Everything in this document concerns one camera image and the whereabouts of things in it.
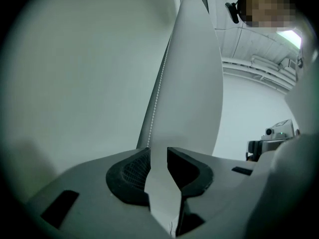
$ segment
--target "white wall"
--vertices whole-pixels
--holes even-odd
[[[209,14],[201,0],[182,0],[156,106],[150,140],[152,168],[145,186],[151,212],[165,229],[179,214],[181,200],[167,169],[167,147],[212,154],[222,90],[220,50]]]
[[[284,95],[267,86],[224,75],[223,110],[213,156],[246,160],[247,141],[260,140],[265,129],[293,119]]]
[[[180,0],[32,0],[1,55],[8,178],[25,202],[135,149]]]

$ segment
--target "white ceiling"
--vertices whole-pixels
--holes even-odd
[[[238,24],[231,20],[225,3],[237,0],[207,1],[222,57],[250,60],[258,55],[276,64],[286,57],[296,60],[298,48],[279,34],[247,27],[240,19]]]

